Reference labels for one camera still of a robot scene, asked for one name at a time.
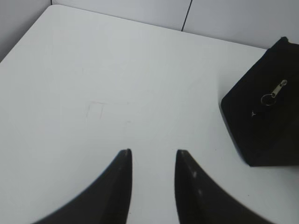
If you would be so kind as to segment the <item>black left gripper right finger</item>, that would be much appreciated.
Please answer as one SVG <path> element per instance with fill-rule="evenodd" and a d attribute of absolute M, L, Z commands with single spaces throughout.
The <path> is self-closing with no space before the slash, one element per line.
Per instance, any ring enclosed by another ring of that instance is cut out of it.
<path fill-rule="evenodd" d="M 176 153 L 174 185 L 181 224 L 269 223 L 217 185 L 187 150 Z"/>

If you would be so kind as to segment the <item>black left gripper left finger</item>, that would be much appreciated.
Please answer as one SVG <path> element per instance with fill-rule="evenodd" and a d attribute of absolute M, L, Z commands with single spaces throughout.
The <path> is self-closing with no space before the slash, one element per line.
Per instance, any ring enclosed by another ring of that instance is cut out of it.
<path fill-rule="evenodd" d="M 132 194 L 132 152 L 121 150 L 83 192 L 39 224 L 125 224 Z"/>

